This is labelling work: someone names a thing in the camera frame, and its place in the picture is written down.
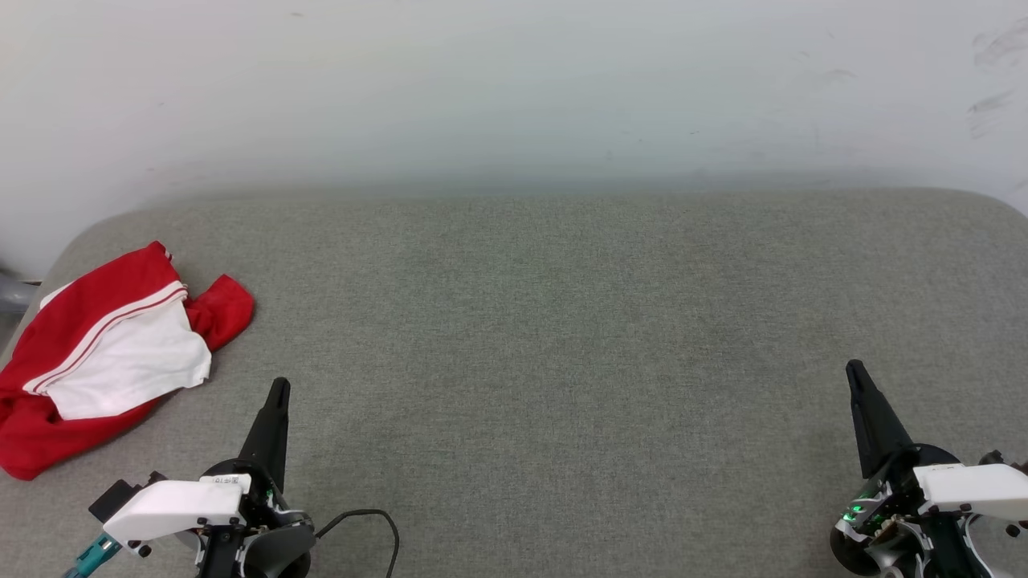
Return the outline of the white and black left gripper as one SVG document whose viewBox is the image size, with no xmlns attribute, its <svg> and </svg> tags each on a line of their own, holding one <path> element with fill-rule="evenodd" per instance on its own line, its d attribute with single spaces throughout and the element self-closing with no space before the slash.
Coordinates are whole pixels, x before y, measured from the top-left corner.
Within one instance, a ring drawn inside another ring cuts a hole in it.
<svg viewBox="0 0 1028 578">
<path fill-rule="evenodd" d="M 290 381 L 276 377 L 238 458 L 141 490 L 103 532 L 137 556 L 172 535 L 194 552 L 196 578 L 308 578 L 313 519 L 282 494 L 290 394 Z"/>
</svg>

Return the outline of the red and white basketball jersey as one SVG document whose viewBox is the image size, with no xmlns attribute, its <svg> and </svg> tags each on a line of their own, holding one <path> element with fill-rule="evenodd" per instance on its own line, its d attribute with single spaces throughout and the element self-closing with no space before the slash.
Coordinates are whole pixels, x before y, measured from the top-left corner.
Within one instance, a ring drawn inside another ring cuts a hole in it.
<svg viewBox="0 0 1028 578">
<path fill-rule="evenodd" d="M 45 295 L 0 368 L 0 470 L 32 480 L 205 384 L 255 300 L 228 275 L 191 296 L 161 242 Z"/>
</svg>

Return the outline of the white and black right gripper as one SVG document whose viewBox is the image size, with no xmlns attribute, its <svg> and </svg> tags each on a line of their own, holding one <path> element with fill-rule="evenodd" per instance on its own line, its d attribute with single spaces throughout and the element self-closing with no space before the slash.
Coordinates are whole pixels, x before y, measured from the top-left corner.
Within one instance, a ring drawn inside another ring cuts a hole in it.
<svg viewBox="0 0 1028 578">
<path fill-rule="evenodd" d="M 869 547 L 910 531 L 932 545 L 928 525 L 971 523 L 991 517 L 1028 530 L 1028 473 L 998 451 L 965 465 L 935 446 L 914 446 L 862 360 L 846 364 L 851 416 L 864 484 L 844 507 L 834 533 L 845 544 Z"/>
</svg>

